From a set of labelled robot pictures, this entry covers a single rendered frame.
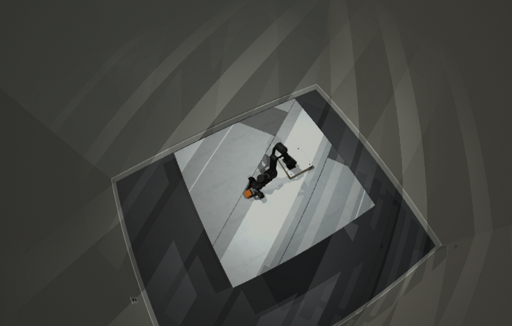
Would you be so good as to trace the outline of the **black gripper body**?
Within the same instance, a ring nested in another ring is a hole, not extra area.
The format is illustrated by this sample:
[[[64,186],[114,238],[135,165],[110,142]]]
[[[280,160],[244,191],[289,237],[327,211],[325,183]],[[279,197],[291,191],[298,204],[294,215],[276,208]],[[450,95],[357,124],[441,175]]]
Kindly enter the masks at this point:
[[[250,183],[256,181],[255,178],[253,178],[253,177],[249,177],[248,179],[249,179]],[[257,195],[259,198],[264,198],[265,196],[262,192],[260,192],[260,190],[261,190],[261,188],[265,187],[266,185],[261,182],[259,182],[259,184],[261,184],[261,187],[257,190]]]

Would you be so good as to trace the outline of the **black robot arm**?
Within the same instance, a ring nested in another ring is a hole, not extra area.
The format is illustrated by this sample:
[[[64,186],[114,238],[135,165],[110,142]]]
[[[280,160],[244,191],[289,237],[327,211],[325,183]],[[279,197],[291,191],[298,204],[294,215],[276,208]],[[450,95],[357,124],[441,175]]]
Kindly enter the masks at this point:
[[[280,156],[275,156],[276,149],[281,153]],[[276,143],[273,148],[272,154],[270,155],[270,166],[269,169],[257,176],[257,181],[251,182],[251,187],[255,190],[258,190],[261,187],[259,182],[267,185],[270,181],[273,181],[274,178],[277,177],[277,160],[279,158],[283,158],[283,162],[287,165],[289,170],[296,168],[295,164],[297,163],[291,156],[288,154],[288,148],[282,144],[281,142]]]

